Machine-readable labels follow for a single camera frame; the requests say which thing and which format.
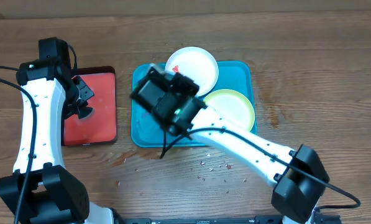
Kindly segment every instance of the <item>wooden table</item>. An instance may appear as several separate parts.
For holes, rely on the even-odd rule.
[[[100,206],[124,217],[277,213],[272,190],[221,151],[174,149],[160,161],[160,149],[132,142],[134,69],[198,46],[217,60],[248,64],[259,135],[294,148],[313,146],[331,183],[362,201],[356,210],[325,212],[341,214],[344,223],[371,223],[371,11],[0,21],[0,65],[37,59],[37,41],[53,36],[74,46],[79,67],[116,69],[117,143],[63,148],[66,168]],[[0,78],[16,80],[5,70]],[[21,95],[0,84],[0,177],[12,172],[21,122]],[[319,204],[334,203],[351,202],[327,190]],[[0,223],[12,217],[0,199]]]

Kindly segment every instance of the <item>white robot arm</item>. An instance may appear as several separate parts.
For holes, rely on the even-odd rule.
[[[30,99],[22,94],[22,137],[13,175],[0,178],[0,197],[21,223],[122,224],[113,208],[102,208],[88,199],[84,185],[66,169],[62,158],[62,116],[90,112],[87,100],[94,93],[80,77],[72,77],[66,42],[57,38],[39,41],[40,60],[21,64],[18,84],[36,106],[37,127],[32,167],[27,170],[32,136]],[[26,173],[27,187],[22,188]],[[34,193],[39,185],[46,190]],[[22,203],[19,196],[24,191]]]
[[[237,127],[195,98],[198,89],[189,78],[165,73],[152,64],[131,98],[151,113],[164,131],[221,149],[258,173],[274,188],[272,205],[286,216],[285,223],[308,222],[324,192],[322,183],[329,182],[315,151],[307,146],[295,151]]]

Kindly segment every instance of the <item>yellow plate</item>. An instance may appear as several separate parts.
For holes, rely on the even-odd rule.
[[[228,89],[217,90],[207,95],[203,101],[216,109],[224,119],[247,131],[252,130],[255,120],[254,108],[242,93]]]

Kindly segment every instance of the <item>red stain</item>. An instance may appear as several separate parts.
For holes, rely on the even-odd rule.
[[[256,63],[254,60],[248,60],[246,53],[243,53],[242,59],[248,64],[253,72],[253,82],[255,80],[258,86],[258,96],[260,102],[255,104],[263,112],[264,118],[270,122],[271,127],[278,128],[282,119],[293,120],[293,115],[287,112],[286,104],[289,101],[286,96],[297,96],[307,98],[307,92],[303,88],[305,80],[303,77],[288,73],[286,64],[279,67],[272,63]],[[281,75],[273,75],[275,71],[281,71]]]
[[[180,72],[180,69],[178,69],[178,65],[176,65],[174,68],[173,68],[173,72]]]

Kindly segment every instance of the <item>wood grain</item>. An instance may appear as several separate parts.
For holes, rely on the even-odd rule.
[[[371,0],[0,0],[0,19],[341,10],[371,10]]]
[[[116,69],[118,142],[63,148],[66,168],[100,206],[124,217],[277,213],[272,190],[221,151],[174,149],[156,160],[160,149],[132,142],[134,69],[198,46],[217,60],[248,64],[259,135],[294,148],[313,146],[331,183],[362,201],[356,210],[325,212],[341,214],[344,223],[371,223],[371,11],[0,21],[0,65],[36,59],[37,41],[52,36],[74,46],[79,67]],[[0,70],[0,78],[14,82],[15,74]],[[21,116],[20,94],[0,84],[0,177],[12,172]],[[320,204],[334,203],[350,201],[327,190]],[[0,223],[10,222],[12,213],[0,199]]]

